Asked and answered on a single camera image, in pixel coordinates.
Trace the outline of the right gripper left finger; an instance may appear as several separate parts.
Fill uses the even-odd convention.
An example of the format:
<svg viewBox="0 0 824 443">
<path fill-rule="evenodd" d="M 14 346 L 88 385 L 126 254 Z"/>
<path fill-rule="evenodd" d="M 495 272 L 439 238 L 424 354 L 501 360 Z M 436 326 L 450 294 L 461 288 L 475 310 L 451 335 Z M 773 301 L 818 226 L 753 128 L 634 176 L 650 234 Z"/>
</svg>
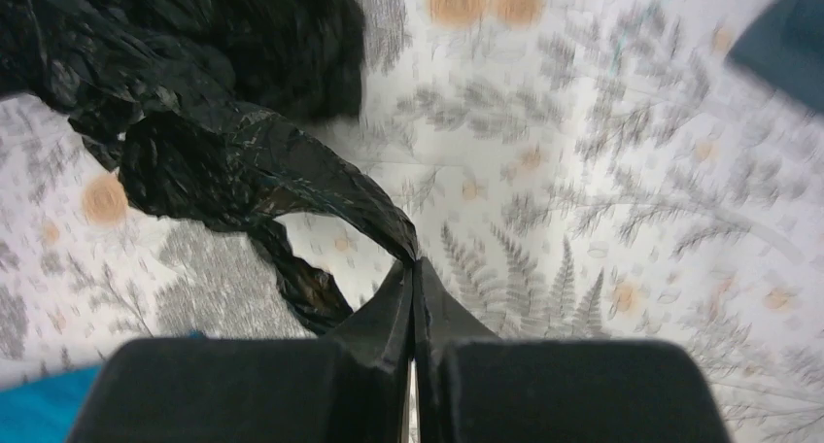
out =
<svg viewBox="0 0 824 443">
<path fill-rule="evenodd" d="M 106 362 L 72 442 L 404 442 L 413 267 L 315 339 L 155 338 Z"/>
</svg>

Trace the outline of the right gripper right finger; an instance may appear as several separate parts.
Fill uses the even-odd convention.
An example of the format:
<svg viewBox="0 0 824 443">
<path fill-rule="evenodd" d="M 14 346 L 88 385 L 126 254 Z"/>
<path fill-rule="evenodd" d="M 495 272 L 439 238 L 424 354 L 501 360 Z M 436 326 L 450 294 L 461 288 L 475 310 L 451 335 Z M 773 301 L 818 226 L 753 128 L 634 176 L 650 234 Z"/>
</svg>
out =
<svg viewBox="0 0 824 443">
<path fill-rule="evenodd" d="M 657 340 L 504 340 L 411 274 L 424 442 L 727 442 L 698 366 Z"/>
</svg>

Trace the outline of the black trash bag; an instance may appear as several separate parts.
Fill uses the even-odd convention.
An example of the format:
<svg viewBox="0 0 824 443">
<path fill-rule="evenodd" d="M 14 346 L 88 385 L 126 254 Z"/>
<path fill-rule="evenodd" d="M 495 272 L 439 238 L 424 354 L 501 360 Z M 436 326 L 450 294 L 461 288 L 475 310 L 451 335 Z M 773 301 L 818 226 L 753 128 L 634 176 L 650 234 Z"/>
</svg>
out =
<svg viewBox="0 0 824 443">
<path fill-rule="evenodd" d="M 156 217 L 243 233 L 297 319 L 352 314 L 333 277 L 296 256 L 283 215 L 346 221 L 405 265 L 411 220 L 305 126 L 357 119 L 357 0 L 1 0 L 1 91 L 65 115 Z"/>
</svg>

